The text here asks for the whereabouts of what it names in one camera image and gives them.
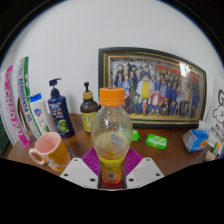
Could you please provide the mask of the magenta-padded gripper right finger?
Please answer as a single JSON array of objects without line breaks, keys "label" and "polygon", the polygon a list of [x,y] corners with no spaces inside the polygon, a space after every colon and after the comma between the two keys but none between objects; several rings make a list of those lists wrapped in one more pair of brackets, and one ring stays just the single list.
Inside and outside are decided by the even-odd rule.
[{"label": "magenta-padded gripper right finger", "polygon": [[163,177],[163,173],[152,158],[143,158],[134,149],[128,151],[123,163],[125,189],[140,188]]}]

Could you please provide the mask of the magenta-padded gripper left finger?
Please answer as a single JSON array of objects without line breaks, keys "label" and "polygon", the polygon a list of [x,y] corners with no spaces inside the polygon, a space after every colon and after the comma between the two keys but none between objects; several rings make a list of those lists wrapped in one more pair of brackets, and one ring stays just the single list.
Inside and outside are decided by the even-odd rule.
[{"label": "magenta-padded gripper left finger", "polygon": [[97,189],[99,174],[99,158],[92,148],[81,158],[74,157],[60,177],[84,188]]}]

